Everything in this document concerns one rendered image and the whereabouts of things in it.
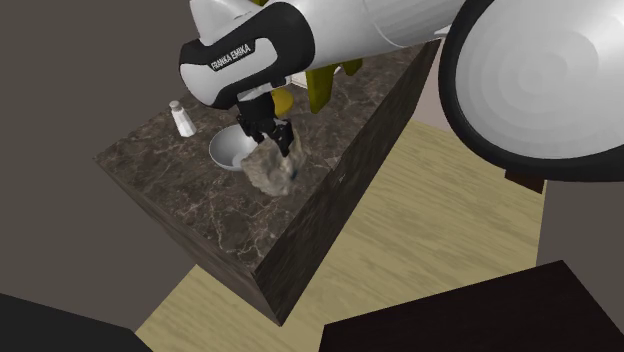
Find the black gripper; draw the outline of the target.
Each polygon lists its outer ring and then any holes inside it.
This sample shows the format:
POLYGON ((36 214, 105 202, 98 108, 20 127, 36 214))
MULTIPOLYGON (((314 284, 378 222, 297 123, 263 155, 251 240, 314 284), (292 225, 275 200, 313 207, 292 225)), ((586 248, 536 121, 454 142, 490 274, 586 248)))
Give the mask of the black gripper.
POLYGON ((275 121, 275 104, 270 93, 263 93, 248 101, 239 101, 237 108, 237 121, 247 137, 260 144, 265 140, 263 133, 271 135, 281 155, 284 158, 289 155, 290 146, 295 139, 292 123, 275 121))

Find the beige rough rock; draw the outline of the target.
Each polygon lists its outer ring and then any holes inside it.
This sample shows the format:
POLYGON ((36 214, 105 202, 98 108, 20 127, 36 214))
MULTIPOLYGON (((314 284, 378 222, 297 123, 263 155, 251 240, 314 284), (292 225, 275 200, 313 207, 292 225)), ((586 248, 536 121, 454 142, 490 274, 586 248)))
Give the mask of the beige rough rock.
POLYGON ((308 151, 302 145, 298 131, 289 119, 278 120, 278 127, 291 127, 294 140, 284 157, 276 141, 266 136, 254 150, 241 160, 241 167, 250 183, 266 195, 288 195, 295 179, 303 169, 308 151))

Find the grey bowl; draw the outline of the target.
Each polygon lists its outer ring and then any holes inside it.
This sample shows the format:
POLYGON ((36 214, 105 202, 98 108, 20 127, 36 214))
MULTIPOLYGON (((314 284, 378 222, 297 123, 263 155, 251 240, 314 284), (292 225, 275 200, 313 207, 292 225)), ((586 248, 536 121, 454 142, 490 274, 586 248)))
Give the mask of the grey bowl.
POLYGON ((229 171, 241 171, 241 161, 257 146, 258 143, 235 124, 219 131, 212 138, 209 154, 219 167, 229 171))

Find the olive yellow chair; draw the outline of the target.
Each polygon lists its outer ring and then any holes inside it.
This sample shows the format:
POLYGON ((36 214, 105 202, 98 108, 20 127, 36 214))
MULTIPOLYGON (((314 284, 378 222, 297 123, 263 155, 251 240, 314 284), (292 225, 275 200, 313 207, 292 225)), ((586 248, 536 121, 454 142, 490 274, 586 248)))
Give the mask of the olive yellow chair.
MULTIPOLYGON (((305 88, 308 92, 310 111, 317 114, 331 99, 334 75, 343 70, 347 76, 353 76, 363 66, 362 59, 300 72, 292 76, 292 83, 305 88)), ((294 96, 286 88, 271 92, 278 117, 284 116, 294 104, 294 96)))

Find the white salt shaker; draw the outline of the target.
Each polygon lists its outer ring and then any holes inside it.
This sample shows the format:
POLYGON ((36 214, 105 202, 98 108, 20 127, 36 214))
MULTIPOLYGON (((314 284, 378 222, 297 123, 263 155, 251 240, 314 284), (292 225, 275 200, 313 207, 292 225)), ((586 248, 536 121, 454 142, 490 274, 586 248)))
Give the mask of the white salt shaker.
POLYGON ((173 100, 169 103, 169 107, 179 134, 185 138, 193 136, 197 129, 182 104, 173 100))

